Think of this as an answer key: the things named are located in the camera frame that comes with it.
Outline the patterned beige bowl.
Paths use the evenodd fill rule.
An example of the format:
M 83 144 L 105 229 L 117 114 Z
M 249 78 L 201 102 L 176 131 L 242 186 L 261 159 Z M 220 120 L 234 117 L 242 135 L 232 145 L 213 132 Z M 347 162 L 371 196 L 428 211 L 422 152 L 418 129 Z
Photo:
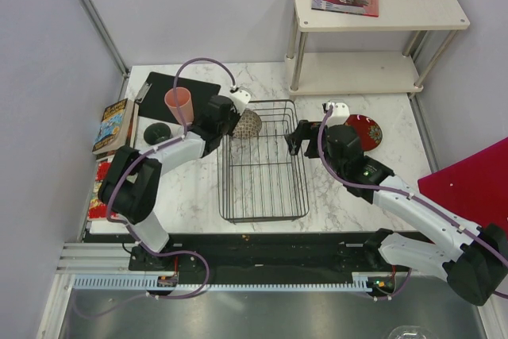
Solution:
M 246 109 L 233 130 L 233 137 L 238 139 L 258 137 L 261 129 L 262 121 L 260 116 L 253 110 Z

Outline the red floral plate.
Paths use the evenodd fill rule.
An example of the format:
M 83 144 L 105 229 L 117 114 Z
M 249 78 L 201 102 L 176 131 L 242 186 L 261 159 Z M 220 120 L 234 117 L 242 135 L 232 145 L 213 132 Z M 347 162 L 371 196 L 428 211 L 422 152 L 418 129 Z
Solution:
M 372 118 L 362 114 L 351 114 L 345 124 L 354 128 L 365 152 L 369 152 L 381 144 L 383 131 Z

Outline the pink plastic cup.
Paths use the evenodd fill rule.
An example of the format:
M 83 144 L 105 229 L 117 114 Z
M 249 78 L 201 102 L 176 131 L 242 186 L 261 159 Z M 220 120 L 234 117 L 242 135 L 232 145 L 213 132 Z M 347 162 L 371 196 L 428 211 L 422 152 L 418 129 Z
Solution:
M 193 123 L 194 107 L 191 92 L 187 88 L 171 88 L 165 94 L 164 102 L 180 125 L 191 125 Z

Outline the black wire dish rack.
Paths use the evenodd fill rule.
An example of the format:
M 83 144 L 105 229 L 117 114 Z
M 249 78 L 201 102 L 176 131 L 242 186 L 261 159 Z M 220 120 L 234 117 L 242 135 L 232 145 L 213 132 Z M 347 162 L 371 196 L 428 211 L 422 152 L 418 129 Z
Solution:
M 225 136 L 217 154 L 220 215 L 233 224 L 294 221 L 309 213 L 303 154 L 291 156 L 284 136 L 298 124 L 289 99 L 253 101 L 258 137 Z

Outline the grey ceramic mug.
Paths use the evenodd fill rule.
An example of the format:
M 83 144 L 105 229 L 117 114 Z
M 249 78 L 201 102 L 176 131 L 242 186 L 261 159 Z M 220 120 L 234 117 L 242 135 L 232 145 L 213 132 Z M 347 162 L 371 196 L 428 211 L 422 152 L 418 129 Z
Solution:
M 171 128 L 163 122 L 152 123 L 144 130 L 143 134 L 143 139 L 149 146 L 160 144 L 171 138 Z

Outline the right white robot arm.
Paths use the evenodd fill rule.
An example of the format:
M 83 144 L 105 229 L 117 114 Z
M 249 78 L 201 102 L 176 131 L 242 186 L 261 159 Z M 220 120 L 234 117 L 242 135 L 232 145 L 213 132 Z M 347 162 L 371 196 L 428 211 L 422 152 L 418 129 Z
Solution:
M 301 120 L 285 141 L 292 156 L 307 141 L 304 155 L 320 159 L 350 194 L 390 211 L 426 237 L 416 241 L 379 229 L 363 252 L 370 269 L 390 264 L 424 272 L 476 306 L 498 294 L 507 277 L 507 237 L 501 227 L 478 225 L 416 192 L 388 166 L 364 154 L 350 125 Z

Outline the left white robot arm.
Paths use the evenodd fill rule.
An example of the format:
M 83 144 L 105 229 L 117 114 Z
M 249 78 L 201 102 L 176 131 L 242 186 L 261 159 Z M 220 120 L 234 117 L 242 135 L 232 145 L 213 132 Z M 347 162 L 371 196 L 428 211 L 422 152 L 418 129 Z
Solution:
M 217 149 L 224 136 L 233 134 L 251 97 L 245 90 L 214 95 L 198 119 L 177 137 L 144 153 L 129 146 L 116 151 L 98 199 L 106 204 L 106 219 L 124 225 L 145 246 L 146 259 L 155 269 L 168 269 L 175 258 L 166 246 L 169 234 L 153 211 L 161 176 Z

